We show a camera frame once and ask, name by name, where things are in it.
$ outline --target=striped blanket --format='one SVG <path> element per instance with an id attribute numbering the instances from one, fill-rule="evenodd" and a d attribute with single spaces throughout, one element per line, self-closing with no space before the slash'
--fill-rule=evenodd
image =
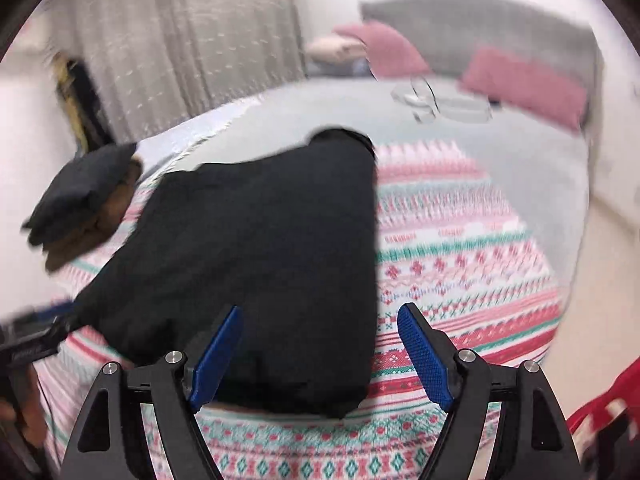
<path id="1" fill-rule="evenodd" d="M 488 175 L 453 144 L 379 146 L 377 155 L 379 311 L 369 395 L 340 421 L 215 404 L 202 409 L 196 418 L 225 478 L 417 478 L 444 414 L 426 397 L 398 337 L 396 314 L 407 301 L 456 346 L 492 363 L 540 359 L 551 342 L 561 316 L 556 280 Z M 65 269 L 72 292 L 123 243 L 155 185 L 138 189 L 109 243 Z M 53 456 L 63 454 L 84 396 L 110 360 L 122 362 L 85 328 L 59 355 L 38 363 L 52 405 Z M 153 407 L 142 410 L 156 474 L 169 479 Z M 491 406 L 484 442 L 497 419 Z"/>

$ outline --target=gray curtain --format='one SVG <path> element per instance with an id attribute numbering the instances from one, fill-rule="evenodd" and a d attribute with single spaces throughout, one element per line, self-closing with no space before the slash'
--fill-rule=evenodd
<path id="1" fill-rule="evenodd" d="M 52 0 L 119 141 L 304 77 L 293 0 Z"/>

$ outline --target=black wire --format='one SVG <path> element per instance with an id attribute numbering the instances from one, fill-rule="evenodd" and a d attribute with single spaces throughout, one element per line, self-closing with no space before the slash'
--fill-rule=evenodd
<path id="1" fill-rule="evenodd" d="M 414 77 L 415 77 L 415 76 L 411 76 L 411 77 L 410 77 L 410 79 L 409 79 L 409 81 L 410 81 L 410 83 L 411 83 L 411 90 L 413 90 L 413 91 L 414 91 L 414 95 L 419 99 L 419 98 L 420 98 L 420 96 L 418 95 L 418 92 L 416 92 L 416 91 L 415 91 Z M 433 88 L 431 88 L 431 85 L 429 84 L 429 82 L 427 81 L 427 78 L 425 78 L 425 76 L 421 76 L 420 78 L 421 78 L 421 79 L 426 83 L 426 85 L 429 87 L 429 90 L 431 91 L 431 95 L 432 95 L 432 97 L 433 97 L 433 104 L 434 104 L 434 105 L 435 105 L 435 107 L 436 107 L 436 111 L 437 111 L 438 113 L 440 113 L 440 107 L 438 106 L 438 100 L 436 99 L 436 94 L 434 94 L 434 92 L 433 92 Z"/>
<path id="2" fill-rule="evenodd" d="M 40 392 L 44 397 L 44 401 L 47 403 L 47 409 L 49 410 L 49 418 L 51 420 L 51 436 L 53 437 L 53 449 L 56 451 L 56 461 L 58 462 L 58 470 L 62 468 L 62 459 L 60 458 L 60 450 L 58 449 L 58 439 L 56 438 L 56 420 L 53 417 L 53 410 L 51 409 L 51 403 L 47 398 L 47 394 L 44 393 L 44 388 L 42 387 L 42 383 L 40 382 L 40 378 L 38 377 L 38 373 L 36 372 L 36 377 L 38 380 L 38 387 L 40 388 Z"/>

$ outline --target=floor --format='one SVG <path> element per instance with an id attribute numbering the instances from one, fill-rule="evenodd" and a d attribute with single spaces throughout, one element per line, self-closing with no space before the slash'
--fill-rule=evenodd
<path id="1" fill-rule="evenodd" d="M 640 356 L 640 243 L 598 202 L 591 205 L 571 301 L 542 369 L 562 412 L 607 390 Z M 470 478 L 484 478 L 490 450 Z"/>

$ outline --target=blue gripper pad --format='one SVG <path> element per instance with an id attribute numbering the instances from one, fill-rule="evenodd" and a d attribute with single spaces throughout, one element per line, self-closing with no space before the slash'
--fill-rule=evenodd
<path id="1" fill-rule="evenodd" d="M 447 367 L 438 357 L 407 304 L 398 311 L 398 333 L 427 396 L 432 402 L 439 404 L 444 412 L 448 412 L 454 397 L 449 391 Z"/>
<path id="2" fill-rule="evenodd" d="M 238 346 L 241 334 L 242 313 L 235 306 L 222 322 L 193 371 L 193 386 L 189 396 L 193 413 L 197 413 L 204 404 L 213 399 Z"/>

